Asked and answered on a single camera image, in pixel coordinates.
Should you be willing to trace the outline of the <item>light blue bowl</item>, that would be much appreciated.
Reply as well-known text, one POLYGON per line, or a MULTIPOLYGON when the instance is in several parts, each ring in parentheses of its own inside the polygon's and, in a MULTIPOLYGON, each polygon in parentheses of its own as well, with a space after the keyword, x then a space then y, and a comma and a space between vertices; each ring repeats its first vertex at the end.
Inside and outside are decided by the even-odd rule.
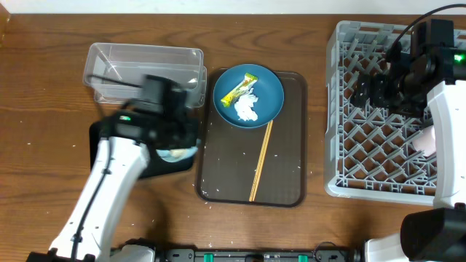
POLYGON ((156 150, 158 156, 165 162, 176 163, 182 160, 193 157, 197 151, 198 146, 200 145, 201 140, 197 139, 197 142, 194 146, 190 148, 179 148, 179 149, 170 149, 170 150, 156 150))

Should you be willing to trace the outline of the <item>pink cup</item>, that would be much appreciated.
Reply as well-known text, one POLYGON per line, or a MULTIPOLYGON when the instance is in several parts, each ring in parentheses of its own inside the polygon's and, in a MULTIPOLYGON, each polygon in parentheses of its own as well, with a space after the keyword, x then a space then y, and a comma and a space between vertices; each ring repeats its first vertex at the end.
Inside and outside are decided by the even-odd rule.
POLYGON ((425 157, 429 157, 436 152, 435 128, 433 125, 422 130, 422 134, 413 140, 413 147, 416 151, 422 151, 425 157))

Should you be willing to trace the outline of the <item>white tissue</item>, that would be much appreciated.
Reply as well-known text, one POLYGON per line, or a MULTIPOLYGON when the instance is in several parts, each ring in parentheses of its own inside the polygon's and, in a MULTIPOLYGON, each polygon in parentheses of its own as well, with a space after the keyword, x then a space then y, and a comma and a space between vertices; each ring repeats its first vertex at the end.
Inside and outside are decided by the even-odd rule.
POLYGON ((253 110, 254 103, 257 101, 258 97, 253 94, 253 88, 238 98, 234 104, 234 109, 237 112, 239 120, 246 122, 256 121, 258 119, 257 113, 253 110))

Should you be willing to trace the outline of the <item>yellow green snack wrapper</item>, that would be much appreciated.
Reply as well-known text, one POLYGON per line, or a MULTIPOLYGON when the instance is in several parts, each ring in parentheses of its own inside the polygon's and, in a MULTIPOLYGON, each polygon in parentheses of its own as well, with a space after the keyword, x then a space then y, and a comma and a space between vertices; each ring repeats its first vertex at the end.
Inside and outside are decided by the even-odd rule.
POLYGON ((221 99, 221 104, 226 108, 230 107, 242 95, 247 94, 257 81, 257 76, 246 73, 244 79, 221 99))

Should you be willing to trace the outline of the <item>dark blue plate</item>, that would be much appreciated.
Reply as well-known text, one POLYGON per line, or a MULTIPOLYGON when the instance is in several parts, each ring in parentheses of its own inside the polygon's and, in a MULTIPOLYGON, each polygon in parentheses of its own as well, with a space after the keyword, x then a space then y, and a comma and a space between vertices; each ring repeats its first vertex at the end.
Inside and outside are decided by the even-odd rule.
POLYGON ((283 85, 278 76, 268 68, 256 64, 236 65, 227 69, 216 80, 213 88, 213 104, 219 115, 231 125, 247 129, 267 125, 281 111, 284 99, 283 85), (252 107, 258 115, 255 121, 241 120, 234 106, 225 108, 221 104, 221 99, 244 79, 246 73, 258 77, 252 91, 252 95, 258 98, 252 107))

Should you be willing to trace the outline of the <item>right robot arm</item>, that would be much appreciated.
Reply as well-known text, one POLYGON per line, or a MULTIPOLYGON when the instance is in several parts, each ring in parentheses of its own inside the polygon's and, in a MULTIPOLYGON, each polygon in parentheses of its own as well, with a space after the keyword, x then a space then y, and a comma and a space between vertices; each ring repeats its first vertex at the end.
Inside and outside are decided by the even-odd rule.
POLYGON ((465 51, 454 46, 450 20, 416 19, 409 57, 394 41, 388 74, 363 75, 350 99, 392 113, 429 108, 435 130, 437 189, 433 208, 407 215, 400 232, 368 240, 362 261, 465 260, 465 51))

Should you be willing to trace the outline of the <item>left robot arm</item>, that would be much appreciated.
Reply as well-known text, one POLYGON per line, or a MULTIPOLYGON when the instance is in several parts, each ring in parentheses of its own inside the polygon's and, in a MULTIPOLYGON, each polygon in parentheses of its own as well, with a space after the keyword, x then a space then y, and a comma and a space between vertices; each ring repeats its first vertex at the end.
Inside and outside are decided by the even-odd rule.
POLYGON ((155 261, 155 246, 131 239, 113 252, 111 242, 123 207, 139 177, 180 172, 197 152, 197 120, 188 117, 186 91, 145 87, 102 120, 90 176, 76 206, 46 253, 28 261, 155 261))

